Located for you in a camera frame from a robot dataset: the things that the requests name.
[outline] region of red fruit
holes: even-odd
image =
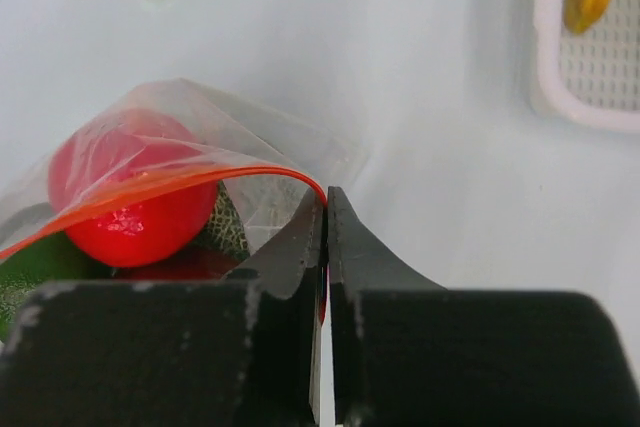
[[[76,132],[54,155],[48,189],[60,212],[96,187],[177,167],[199,155],[195,137],[175,119],[148,109],[102,116]],[[66,230],[73,242],[113,267],[156,262],[184,247],[215,205],[215,184],[204,184],[132,204]]]
[[[189,245],[174,256],[137,269],[121,269],[121,280],[218,280],[238,262],[220,252]]]

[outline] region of white surface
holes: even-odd
[[[349,193],[404,260],[593,294],[640,368],[640,138],[531,110],[532,0],[0,2],[3,182],[132,86],[190,77],[352,130],[372,158]]]
[[[562,21],[564,0],[535,0],[532,102],[541,113],[640,133],[640,0],[611,0],[580,36]]]

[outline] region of perforated basket floor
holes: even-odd
[[[560,72],[585,104],[640,111],[640,0],[611,0],[600,22],[582,36],[563,29]]]

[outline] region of tabletop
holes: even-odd
[[[640,138],[531,110],[532,1],[0,0],[0,184],[133,86],[186,77],[355,140],[347,192],[403,260],[591,294],[640,372]]]

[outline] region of white plastic basket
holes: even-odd
[[[563,0],[535,0],[531,100],[541,113],[640,132],[640,0],[611,0],[582,36],[563,26]]]

